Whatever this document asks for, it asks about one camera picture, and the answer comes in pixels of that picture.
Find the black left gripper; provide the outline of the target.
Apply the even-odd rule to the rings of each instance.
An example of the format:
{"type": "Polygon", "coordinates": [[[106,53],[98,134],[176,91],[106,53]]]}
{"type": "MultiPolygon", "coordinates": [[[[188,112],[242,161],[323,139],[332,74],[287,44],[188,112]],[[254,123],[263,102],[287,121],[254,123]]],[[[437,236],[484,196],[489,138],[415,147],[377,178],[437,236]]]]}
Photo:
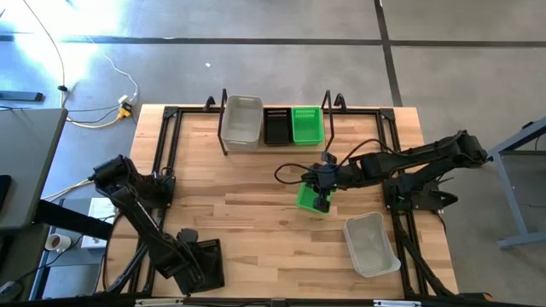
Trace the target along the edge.
{"type": "Polygon", "coordinates": [[[183,294],[196,293],[204,281],[203,271],[195,256],[198,232],[194,229],[181,229],[176,237],[166,232],[161,236],[170,248],[166,253],[166,263],[161,274],[165,278],[182,278],[183,294]]]}

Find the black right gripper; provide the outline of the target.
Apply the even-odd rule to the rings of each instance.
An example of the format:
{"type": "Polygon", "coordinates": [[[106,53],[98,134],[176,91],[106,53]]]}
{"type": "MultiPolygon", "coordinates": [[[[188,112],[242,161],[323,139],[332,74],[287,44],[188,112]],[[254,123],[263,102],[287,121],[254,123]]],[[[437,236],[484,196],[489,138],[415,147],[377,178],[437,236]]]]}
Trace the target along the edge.
{"type": "Polygon", "coordinates": [[[311,187],[317,192],[313,208],[317,211],[329,213],[333,194],[337,187],[337,173],[339,166],[335,164],[313,164],[311,169],[316,175],[311,179],[311,187]]]}

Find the white box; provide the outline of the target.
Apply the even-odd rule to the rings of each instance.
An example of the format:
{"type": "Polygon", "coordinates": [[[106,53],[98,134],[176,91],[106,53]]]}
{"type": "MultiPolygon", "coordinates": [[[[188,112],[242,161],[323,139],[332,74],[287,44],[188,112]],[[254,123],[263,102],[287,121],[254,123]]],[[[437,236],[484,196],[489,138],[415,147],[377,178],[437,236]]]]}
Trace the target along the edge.
{"type": "MultiPolygon", "coordinates": [[[[103,222],[113,224],[117,209],[108,198],[92,198],[90,201],[89,217],[94,217],[103,222]]],[[[82,249],[105,248],[107,242],[85,235],[81,240],[82,249]]]]}

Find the black desk leg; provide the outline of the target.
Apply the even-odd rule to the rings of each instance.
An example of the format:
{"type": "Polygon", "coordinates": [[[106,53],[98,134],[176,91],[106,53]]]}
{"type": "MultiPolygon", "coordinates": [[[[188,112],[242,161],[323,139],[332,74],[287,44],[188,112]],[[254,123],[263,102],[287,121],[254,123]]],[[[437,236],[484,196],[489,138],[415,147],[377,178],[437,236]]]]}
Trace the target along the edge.
{"type": "Polygon", "coordinates": [[[32,222],[44,223],[97,239],[108,240],[113,226],[106,220],[106,217],[89,217],[47,200],[40,200],[32,222]]]}

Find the white paper cup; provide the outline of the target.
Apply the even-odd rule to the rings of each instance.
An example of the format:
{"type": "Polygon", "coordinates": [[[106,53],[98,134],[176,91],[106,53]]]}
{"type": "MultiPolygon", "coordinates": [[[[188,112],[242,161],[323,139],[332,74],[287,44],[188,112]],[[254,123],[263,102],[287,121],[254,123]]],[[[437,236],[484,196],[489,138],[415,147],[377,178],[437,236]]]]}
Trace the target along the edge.
{"type": "Polygon", "coordinates": [[[64,252],[66,251],[72,244],[72,240],[70,237],[65,235],[59,235],[59,234],[51,234],[47,237],[44,248],[47,251],[55,251],[55,252],[64,252]]]}

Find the computer mouse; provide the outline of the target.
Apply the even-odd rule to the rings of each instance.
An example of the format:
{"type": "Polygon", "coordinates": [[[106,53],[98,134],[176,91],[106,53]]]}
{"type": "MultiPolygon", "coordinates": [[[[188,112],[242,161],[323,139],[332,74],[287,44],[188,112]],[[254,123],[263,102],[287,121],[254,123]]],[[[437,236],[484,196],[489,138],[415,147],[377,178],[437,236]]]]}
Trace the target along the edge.
{"type": "Polygon", "coordinates": [[[15,301],[22,292],[22,285],[18,281],[7,281],[0,286],[0,304],[15,301]]]}

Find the grey metal table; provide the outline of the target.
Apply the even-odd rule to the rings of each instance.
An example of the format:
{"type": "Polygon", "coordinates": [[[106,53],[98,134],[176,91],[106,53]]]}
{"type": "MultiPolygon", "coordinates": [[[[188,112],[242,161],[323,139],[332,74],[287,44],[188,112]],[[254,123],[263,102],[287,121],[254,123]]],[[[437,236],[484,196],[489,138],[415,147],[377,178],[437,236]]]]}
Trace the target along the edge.
{"type": "Polygon", "coordinates": [[[546,150],[522,149],[541,136],[546,136],[546,116],[525,124],[520,131],[486,151],[487,160],[497,169],[518,230],[517,235],[497,242],[501,249],[546,242],[546,230],[531,231],[520,209],[531,200],[537,207],[546,209],[546,150]]]}

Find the grey desk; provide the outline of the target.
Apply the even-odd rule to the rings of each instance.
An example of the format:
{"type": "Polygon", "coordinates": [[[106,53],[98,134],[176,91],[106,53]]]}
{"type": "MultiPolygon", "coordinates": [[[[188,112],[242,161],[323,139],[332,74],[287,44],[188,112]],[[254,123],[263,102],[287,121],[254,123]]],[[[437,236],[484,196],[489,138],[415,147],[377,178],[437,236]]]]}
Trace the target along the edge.
{"type": "Polygon", "coordinates": [[[32,222],[66,118],[64,108],[0,111],[0,175],[11,176],[0,231],[32,222]]]}

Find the black flat device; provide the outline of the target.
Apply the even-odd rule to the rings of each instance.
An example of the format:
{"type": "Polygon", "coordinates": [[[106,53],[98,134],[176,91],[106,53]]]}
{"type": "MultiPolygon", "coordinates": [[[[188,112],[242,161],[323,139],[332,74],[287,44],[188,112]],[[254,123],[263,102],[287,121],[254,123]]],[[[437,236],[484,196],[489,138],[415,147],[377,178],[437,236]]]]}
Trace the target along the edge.
{"type": "Polygon", "coordinates": [[[11,183],[12,177],[10,175],[0,175],[0,211],[3,208],[11,183]]]}

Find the black flat bar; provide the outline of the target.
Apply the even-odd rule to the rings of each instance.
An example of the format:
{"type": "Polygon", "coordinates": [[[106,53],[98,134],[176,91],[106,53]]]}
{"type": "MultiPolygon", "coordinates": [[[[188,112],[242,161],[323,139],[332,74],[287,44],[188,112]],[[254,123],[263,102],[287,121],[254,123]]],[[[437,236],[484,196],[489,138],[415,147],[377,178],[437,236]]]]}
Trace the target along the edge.
{"type": "Polygon", "coordinates": [[[41,102],[44,100],[44,94],[41,92],[0,90],[0,100],[41,102]]]}

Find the wooden shelf with black frame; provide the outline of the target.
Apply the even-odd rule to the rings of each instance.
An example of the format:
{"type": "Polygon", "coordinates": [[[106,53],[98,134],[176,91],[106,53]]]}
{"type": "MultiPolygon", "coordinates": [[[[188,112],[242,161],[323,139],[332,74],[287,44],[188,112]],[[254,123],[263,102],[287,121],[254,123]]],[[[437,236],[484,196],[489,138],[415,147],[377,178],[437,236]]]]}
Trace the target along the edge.
{"type": "Polygon", "coordinates": [[[217,138],[223,154],[319,153],[335,138],[334,113],[346,110],[345,97],[329,91],[319,107],[267,107],[257,96],[222,90],[217,138]]]}

